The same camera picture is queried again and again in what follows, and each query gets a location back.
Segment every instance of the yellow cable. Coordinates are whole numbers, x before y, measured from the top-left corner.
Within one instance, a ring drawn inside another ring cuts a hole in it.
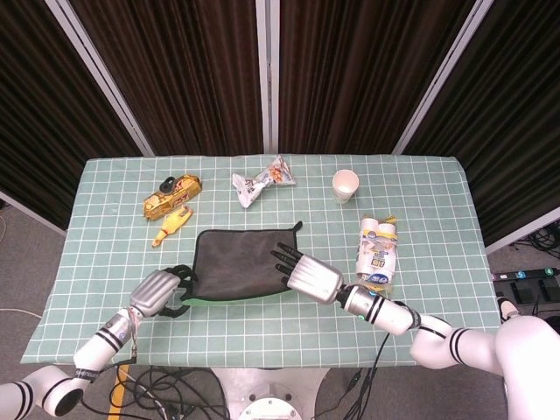
[[[119,366],[119,368],[116,370],[116,378],[115,378],[115,391],[113,392],[112,398],[111,398],[111,406],[109,407],[109,413],[110,416],[107,417],[107,420],[119,420],[121,418],[120,414],[121,414],[121,409],[119,407],[115,407],[117,406],[121,406],[123,405],[123,400],[124,400],[124,391],[126,390],[126,388],[121,384],[121,378],[119,376],[119,373],[121,372],[121,370],[127,374],[129,372],[129,366],[130,365],[122,365]]]

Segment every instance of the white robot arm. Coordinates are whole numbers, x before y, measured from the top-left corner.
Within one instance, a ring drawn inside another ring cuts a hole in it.
[[[560,335],[537,317],[522,316],[511,305],[507,321],[495,336],[468,328],[453,328],[442,319],[420,315],[359,285],[344,285],[334,267],[284,244],[287,253],[273,251],[283,263],[276,268],[283,281],[322,305],[341,307],[382,330],[400,335],[418,332],[410,353],[418,364],[432,369],[464,364],[504,377],[510,420],[558,418],[557,381],[560,378]]]
[[[80,401],[111,358],[133,339],[132,360],[136,359],[136,333],[144,318],[157,314],[177,317],[177,310],[165,307],[173,292],[190,289],[186,279],[193,273],[186,266],[157,270],[147,276],[130,295],[130,306],[121,309],[82,346],[73,358],[76,372],[69,377],[55,366],[42,367],[22,381],[0,385],[0,420],[20,420],[38,405],[54,417],[64,416]]]

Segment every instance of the snack bag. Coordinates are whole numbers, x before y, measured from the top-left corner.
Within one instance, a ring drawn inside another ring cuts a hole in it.
[[[256,178],[245,178],[234,173],[232,185],[237,191],[237,197],[243,208],[249,207],[267,186],[294,186],[296,181],[291,175],[290,167],[284,162],[282,156],[277,155],[264,171]]]
[[[159,190],[143,201],[143,215],[149,221],[159,219],[173,211],[179,204],[188,201],[202,191],[202,183],[194,175],[179,178],[169,177]]]

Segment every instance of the table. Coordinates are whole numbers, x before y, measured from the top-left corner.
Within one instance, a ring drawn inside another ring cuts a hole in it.
[[[76,350],[153,270],[192,265],[197,235],[209,228],[288,228],[300,250],[354,274],[360,219],[397,217],[393,297],[455,326],[491,332],[500,323],[486,253],[466,176],[455,158],[392,155],[284,155],[296,186],[272,186],[247,210],[231,174],[255,176],[271,155],[134,157],[87,162],[52,293],[22,362],[72,362]],[[360,177],[345,205],[331,196],[333,174]],[[142,201],[168,176],[199,176],[194,216],[159,248],[161,220],[143,217]],[[146,319],[138,363],[201,367],[371,366],[384,332],[294,291],[246,304],[193,307],[181,318]],[[411,365],[412,332],[391,337],[380,366]],[[130,356],[130,344],[117,356]]]

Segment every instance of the white cup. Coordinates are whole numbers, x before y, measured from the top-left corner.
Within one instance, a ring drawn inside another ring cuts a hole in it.
[[[360,179],[358,175],[349,169],[342,169],[336,172],[334,177],[332,177],[334,198],[339,204],[346,203],[354,195],[359,185]]]

